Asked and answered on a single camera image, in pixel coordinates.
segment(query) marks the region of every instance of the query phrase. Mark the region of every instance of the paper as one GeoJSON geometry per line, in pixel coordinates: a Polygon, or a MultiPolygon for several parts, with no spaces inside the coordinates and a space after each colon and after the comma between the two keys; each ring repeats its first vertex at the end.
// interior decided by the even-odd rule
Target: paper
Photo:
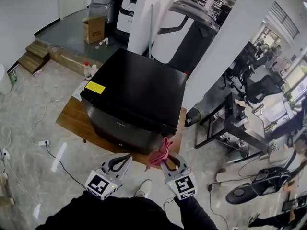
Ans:
{"type": "Polygon", "coordinates": [[[88,80],[84,80],[78,87],[77,89],[73,92],[72,96],[75,97],[77,100],[81,101],[81,91],[84,90],[84,87],[88,83],[88,80]]]}
{"type": "Polygon", "coordinates": [[[95,82],[92,82],[92,81],[88,82],[88,84],[86,85],[86,88],[91,90],[91,91],[94,91],[98,94],[101,94],[105,90],[104,86],[99,85],[98,83],[95,83],[95,82]]]}
{"type": "Polygon", "coordinates": [[[37,219],[38,218],[38,214],[39,214],[39,211],[40,211],[40,204],[38,204],[34,211],[33,211],[33,216],[37,219]]]}
{"type": "Polygon", "coordinates": [[[242,107],[247,107],[248,106],[247,104],[245,104],[245,101],[240,101],[240,100],[237,100],[237,99],[235,99],[235,103],[239,104],[242,107]]]}

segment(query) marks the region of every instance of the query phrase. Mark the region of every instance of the wooden table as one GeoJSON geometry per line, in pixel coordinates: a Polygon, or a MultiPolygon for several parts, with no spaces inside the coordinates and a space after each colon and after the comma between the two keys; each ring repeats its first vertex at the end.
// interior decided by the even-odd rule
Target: wooden table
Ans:
{"type": "MultiPolygon", "coordinates": [[[[171,146],[170,151],[173,151],[175,153],[179,153],[180,150],[186,112],[187,110],[185,108],[181,109],[177,133],[171,138],[174,144],[171,146]]],[[[147,164],[148,155],[124,149],[98,136],[90,123],[90,119],[83,104],[74,97],[71,97],[70,100],[67,102],[63,111],[58,116],[56,123],[61,125],[63,128],[71,131],[72,133],[76,134],[77,136],[110,152],[130,153],[133,156],[133,160],[143,164],[147,164]]]]}

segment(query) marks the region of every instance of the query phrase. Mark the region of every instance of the electrical cable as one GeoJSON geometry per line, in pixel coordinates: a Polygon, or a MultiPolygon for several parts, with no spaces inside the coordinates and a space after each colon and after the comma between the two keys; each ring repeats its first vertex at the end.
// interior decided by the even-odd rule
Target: electrical cable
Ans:
{"type": "MultiPolygon", "coordinates": [[[[25,188],[24,184],[20,181],[20,179],[19,179],[18,176],[16,175],[15,171],[14,171],[13,168],[10,166],[10,163],[9,163],[9,162],[7,162],[7,165],[8,165],[8,167],[11,169],[11,171],[13,172],[13,174],[15,175],[17,181],[20,183],[20,185],[22,186],[22,188],[29,194],[29,196],[33,199],[33,201],[35,201],[35,202],[39,205],[40,203],[38,203],[38,202],[34,199],[34,197],[32,196],[32,194],[30,194],[30,192],[25,188]]],[[[41,209],[42,209],[48,216],[50,216],[50,213],[48,213],[48,212],[47,212],[46,210],[44,210],[42,207],[41,207],[41,209]]]]}
{"type": "Polygon", "coordinates": [[[225,221],[225,223],[226,223],[226,225],[227,225],[227,229],[229,230],[228,222],[226,221],[225,217],[223,217],[223,216],[220,215],[220,214],[215,213],[215,212],[212,210],[212,206],[211,206],[211,191],[209,191],[209,199],[210,199],[210,210],[212,211],[212,213],[213,213],[214,215],[220,216],[221,218],[224,219],[224,221],[225,221]]]}
{"type": "Polygon", "coordinates": [[[5,169],[6,169],[6,168],[5,168],[5,162],[4,162],[5,155],[6,155],[6,154],[4,154],[4,155],[3,155],[3,158],[1,159],[1,160],[3,161],[3,165],[4,165],[4,169],[3,169],[2,174],[5,172],[5,169]]]}
{"type": "Polygon", "coordinates": [[[45,104],[45,111],[44,111],[44,114],[43,114],[42,117],[33,125],[32,129],[31,129],[31,132],[30,132],[30,138],[31,138],[33,144],[36,145],[36,146],[38,146],[38,145],[34,142],[34,140],[33,140],[33,138],[32,138],[32,132],[33,132],[33,129],[35,128],[35,126],[44,118],[44,116],[45,116],[45,114],[46,114],[46,110],[47,110],[47,104],[48,104],[49,102],[51,102],[51,103],[52,103],[52,102],[62,102],[63,104],[65,104],[65,103],[64,103],[63,101],[61,101],[61,100],[48,101],[48,102],[45,104]]]}
{"type": "Polygon", "coordinates": [[[174,200],[175,200],[175,198],[174,198],[174,197],[171,197],[171,198],[168,198],[166,201],[164,201],[164,203],[163,203],[163,210],[164,210],[164,212],[166,212],[165,205],[168,204],[168,203],[173,202],[174,200]]]}
{"type": "Polygon", "coordinates": [[[254,174],[254,175],[240,175],[240,171],[241,171],[247,164],[249,164],[250,162],[253,162],[254,160],[256,160],[256,159],[258,159],[258,158],[260,158],[262,155],[263,155],[263,154],[259,155],[258,157],[254,158],[254,159],[252,159],[251,161],[248,161],[246,164],[244,164],[244,165],[241,167],[241,169],[238,170],[238,175],[241,176],[241,177],[246,177],[246,176],[252,177],[252,176],[256,176],[256,174],[254,174]]]}
{"type": "MultiPolygon", "coordinates": [[[[23,82],[24,82],[24,80],[25,79],[23,79],[18,85],[17,85],[17,87],[15,88],[15,90],[14,91],[16,91],[17,89],[18,89],[18,87],[19,87],[19,85],[21,85],[23,82]]],[[[6,99],[6,98],[9,98],[10,97],[10,95],[13,93],[13,90],[8,94],[8,95],[5,95],[4,96],[4,98],[3,98],[3,100],[2,100],[2,105],[1,105],[1,108],[0,108],[0,112],[1,112],[1,110],[2,110],[2,108],[3,108],[3,106],[4,106],[4,100],[6,99]]]]}
{"type": "Polygon", "coordinates": [[[62,162],[61,162],[57,157],[53,156],[53,155],[49,152],[47,143],[45,143],[45,146],[46,146],[47,152],[48,152],[52,157],[54,157],[56,160],[59,161],[59,163],[62,165],[63,169],[65,170],[65,172],[66,172],[76,183],[80,184],[80,185],[86,190],[86,188],[84,187],[84,185],[81,184],[80,182],[78,182],[78,181],[77,181],[77,180],[76,180],[76,179],[65,169],[64,165],[62,164],[62,162]]]}
{"type": "Polygon", "coordinates": [[[45,92],[45,95],[46,95],[47,97],[49,97],[48,94],[47,94],[47,92],[44,90],[44,88],[43,88],[42,85],[40,85],[40,84],[35,84],[34,86],[39,86],[39,87],[41,87],[42,90],[45,92]]]}
{"type": "Polygon", "coordinates": [[[10,130],[10,142],[9,142],[9,144],[8,145],[6,145],[4,148],[3,148],[3,150],[4,149],[7,149],[10,145],[11,145],[11,142],[12,142],[12,131],[11,131],[11,126],[9,126],[9,130],[10,130]]]}

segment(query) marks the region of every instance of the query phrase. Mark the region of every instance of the power strip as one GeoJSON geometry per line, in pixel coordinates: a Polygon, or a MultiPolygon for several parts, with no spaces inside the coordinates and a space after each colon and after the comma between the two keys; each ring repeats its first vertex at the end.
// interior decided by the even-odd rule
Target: power strip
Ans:
{"type": "Polygon", "coordinates": [[[5,154],[5,158],[6,159],[10,159],[11,158],[10,154],[8,153],[8,151],[6,149],[3,149],[3,154],[5,154]]]}
{"type": "Polygon", "coordinates": [[[42,140],[38,142],[39,146],[50,145],[50,140],[42,140]]]}

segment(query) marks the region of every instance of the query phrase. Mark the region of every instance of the person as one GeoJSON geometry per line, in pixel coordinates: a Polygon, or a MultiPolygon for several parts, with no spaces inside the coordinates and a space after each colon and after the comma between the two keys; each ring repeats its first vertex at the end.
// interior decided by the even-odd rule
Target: person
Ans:
{"type": "Polygon", "coordinates": [[[264,44],[264,40],[263,40],[263,39],[261,39],[260,41],[257,42],[257,44],[256,44],[256,54],[255,54],[255,56],[257,56],[258,51],[259,51],[260,47],[261,47],[263,44],[264,44]]]}
{"type": "Polygon", "coordinates": [[[282,47],[277,45],[277,47],[271,48],[269,53],[272,55],[272,59],[265,64],[267,68],[269,68],[276,61],[277,57],[282,54],[282,47]]]}
{"type": "Polygon", "coordinates": [[[250,217],[248,220],[248,227],[263,227],[266,225],[276,227],[278,229],[282,227],[292,226],[295,227],[303,216],[306,214],[307,210],[305,207],[291,210],[289,212],[264,219],[260,219],[257,214],[255,217],[250,217]]]}
{"type": "MultiPolygon", "coordinates": [[[[84,191],[36,229],[182,229],[171,223],[161,207],[148,199],[151,186],[152,181],[146,180],[132,198],[109,196],[100,200],[84,191]]],[[[180,207],[184,229],[217,230],[193,196],[174,200],[180,207]]]]}
{"type": "Polygon", "coordinates": [[[220,27],[224,24],[224,22],[225,22],[227,16],[229,15],[233,5],[234,5],[233,2],[229,1],[226,4],[221,6],[221,12],[220,12],[220,14],[217,16],[217,18],[215,20],[215,22],[220,27]]]}
{"type": "Polygon", "coordinates": [[[258,51],[256,52],[256,57],[260,57],[266,50],[269,48],[268,44],[263,44],[259,47],[258,51]]]}

